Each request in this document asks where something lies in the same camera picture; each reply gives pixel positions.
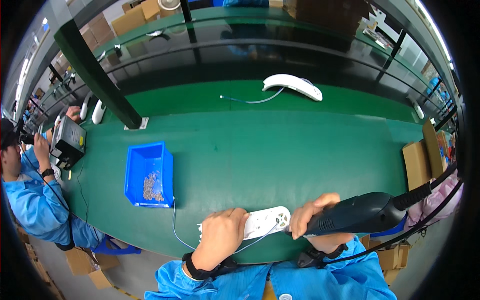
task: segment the pink bag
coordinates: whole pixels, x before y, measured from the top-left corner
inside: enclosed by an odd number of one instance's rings
[[[458,183],[458,179],[456,177],[457,171],[447,177],[439,186],[433,189],[430,196],[422,201],[418,202],[417,204],[413,205],[411,208],[408,209],[408,217],[405,221],[405,225],[403,226],[403,230],[409,230],[413,225],[415,225],[420,220],[423,220],[426,216],[428,216],[435,208],[440,205],[440,203],[445,200],[448,194],[453,190],[453,188]],[[457,206],[460,198],[462,197],[463,191],[463,184],[460,186],[460,189],[456,192],[456,194],[452,197],[452,199],[448,202],[448,204],[430,221],[428,221],[427,225],[433,224],[438,220],[445,219],[448,217]]]

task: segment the blue cable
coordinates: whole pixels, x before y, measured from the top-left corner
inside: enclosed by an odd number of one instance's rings
[[[172,218],[173,234],[175,235],[175,237],[176,237],[182,244],[184,244],[185,246],[187,246],[188,248],[190,248],[190,249],[192,249],[192,250],[195,250],[196,248],[194,248],[194,247],[190,246],[189,244],[185,243],[184,241],[182,241],[182,240],[178,237],[177,233],[175,232],[175,216],[176,216],[176,210],[177,210],[177,209],[176,209],[176,206],[175,206],[175,197],[173,197],[173,218]],[[273,228],[270,229],[269,232],[265,233],[263,236],[261,236],[258,240],[254,241],[253,243],[248,244],[248,245],[246,245],[245,247],[241,248],[240,250],[235,251],[233,254],[237,254],[237,253],[239,253],[240,251],[242,251],[242,250],[244,250],[244,249],[247,249],[248,247],[252,246],[252,245],[255,244],[256,242],[260,241],[261,239],[263,239],[264,237],[266,237],[267,235],[269,235],[269,234],[277,227],[277,225],[278,225],[279,222],[280,222],[280,221],[277,220],[275,226],[273,226]]]
[[[235,99],[235,98],[230,98],[230,97],[227,97],[227,96],[222,96],[220,95],[220,98],[225,98],[225,99],[230,99],[230,100],[233,100],[233,101],[237,101],[237,102],[241,102],[241,103],[247,103],[247,104],[257,104],[257,103],[262,103],[262,102],[267,102],[268,100],[272,100],[273,98],[275,98],[278,94],[280,94],[281,91],[283,91],[284,87],[282,87],[275,95],[267,98],[267,99],[263,99],[263,100],[260,100],[260,101],[243,101],[243,100],[239,100],[239,99]]]

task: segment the black cap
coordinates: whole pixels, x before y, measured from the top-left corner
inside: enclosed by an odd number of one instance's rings
[[[15,126],[8,119],[1,119],[1,149],[5,150],[8,146],[18,142],[19,132],[15,132]]]

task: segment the white button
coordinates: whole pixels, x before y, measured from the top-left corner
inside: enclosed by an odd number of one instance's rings
[[[280,297],[278,297],[279,300],[292,300],[292,295],[290,294],[281,294]]]

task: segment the hand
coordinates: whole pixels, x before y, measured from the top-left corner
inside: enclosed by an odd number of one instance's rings
[[[290,218],[289,230],[292,232],[294,240],[298,239],[307,231],[307,223],[313,215],[321,213],[324,208],[331,208],[340,202],[340,196],[334,193],[325,193],[317,198],[315,201],[305,203],[303,207],[297,208]],[[307,238],[312,246],[318,251],[326,254],[332,253],[341,244],[353,239],[351,233],[334,233],[313,238]]]
[[[70,119],[78,123],[82,119],[80,118],[80,107],[79,106],[70,106],[68,107],[67,113],[65,113],[66,116],[68,116]]]
[[[50,168],[50,147],[47,140],[39,133],[35,133],[33,152],[40,164],[40,170],[43,172]]]
[[[208,215],[202,222],[202,240],[192,254],[195,268],[211,271],[232,255],[243,241],[249,216],[243,208],[229,208]]]

